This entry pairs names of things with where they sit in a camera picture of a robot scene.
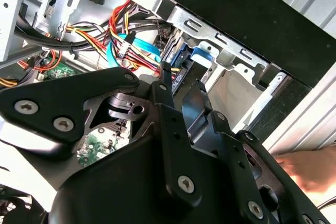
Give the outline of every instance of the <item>wire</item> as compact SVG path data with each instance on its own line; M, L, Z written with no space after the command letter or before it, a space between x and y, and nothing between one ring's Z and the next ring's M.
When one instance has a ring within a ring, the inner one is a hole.
M95 28L95 30L98 30L98 31L100 31L101 33L103 33L103 32L105 32L105 30L104 30L104 28L102 28L100 25L97 25L96 23L92 23L92 22L88 22L88 21L84 21L84 22L78 22L78 23L76 23L76 24L73 24L73 25L70 25L70 27L78 27L78 26L80 26L80 25L82 25L82 24L89 24L89 25L91 25L92 27L94 27ZM92 30L92 29L90 29L90 28L78 28L78 29L80 29L80 30Z
M125 13L125 16L124 16L124 20L125 20L125 31L126 31L126 34L128 34L129 33L129 31L128 31L128 26L129 26L129 17L128 17L128 15L129 15L129 12L126 12Z

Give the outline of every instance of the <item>green circuit board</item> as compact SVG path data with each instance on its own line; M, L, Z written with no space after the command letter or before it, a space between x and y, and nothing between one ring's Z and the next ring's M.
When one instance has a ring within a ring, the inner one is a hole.
M59 63L54 69L50 69L44 73L47 79L58 79L62 77L74 76L78 74L77 71L69 68L63 63Z
M86 167L102 159L108 154L110 154L110 150L108 150L95 136L89 134L84 147L78 155L79 163Z

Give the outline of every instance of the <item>yellow wire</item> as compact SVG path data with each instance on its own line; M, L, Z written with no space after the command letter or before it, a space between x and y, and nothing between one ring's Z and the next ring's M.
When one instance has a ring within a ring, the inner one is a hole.
M5 87L8 87L8 88L11 88L11 87L15 86L15 84L7 84L5 82L2 82L1 80L0 80L0 84L5 86Z
M3 78L0 78L0 81L6 83L8 85L17 85L16 81L7 81L6 79L3 79Z
M125 19L125 31L126 31L126 34L128 34L129 33L129 31L128 31L128 26L129 26L129 23L128 23L128 12L125 13L124 19Z
M80 34L85 40L87 40L94 48L96 48L101 54L105 55L105 53L88 37L86 36L84 33L82 33L80 30L78 29L74 29L72 27L67 27L68 30L70 31L74 31L77 34Z

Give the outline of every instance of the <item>light blue cable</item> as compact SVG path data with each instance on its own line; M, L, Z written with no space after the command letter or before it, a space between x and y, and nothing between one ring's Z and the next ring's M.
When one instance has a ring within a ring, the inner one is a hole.
M125 39L126 38L126 34L118 34L118 36L122 39ZM149 52L153 55L155 55L155 61L156 62L160 62L161 61L161 57L160 57L160 51L157 47L153 46L152 44L146 42L146 41L143 41L143 40L140 40L138 38L135 38L133 44L135 47L139 47L141 48L142 50L146 51L146 52Z

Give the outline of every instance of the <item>screw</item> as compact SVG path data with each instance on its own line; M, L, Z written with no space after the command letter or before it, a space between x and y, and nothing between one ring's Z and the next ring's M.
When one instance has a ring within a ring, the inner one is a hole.
M250 136L250 134L248 134L247 132L245 132L245 136L247 137L247 139L253 141L253 138Z
M259 207L259 205L254 201L248 202L248 209L250 209L251 213L259 220L261 220L264 217L264 213L262 212L261 207Z
M17 112L25 115L32 115L38 111L38 105L29 100L21 100L14 104L14 108Z
M194 192L195 186L194 186L193 181L189 177L187 177L185 175L181 175L178 178L177 182L179 184L178 186L182 190L184 190L187 194L192 194Z
M307 215L302 215L302 217L307 224L314 224Z
M128 74L128 73L124 74L124 76L125 76L127 79L129 79L129 80L134 80L134 77L131 76L131 75Z
M223 114L221 114L221 113L217 113L217 116L218 116L220 119L225 120L225 116L223 116Z
M160 84L159 87L163 90L167 90L167 87L165 85Z
M68 132L74 128L74 123L68 118L57 118L54 120L54 127L59 131Z

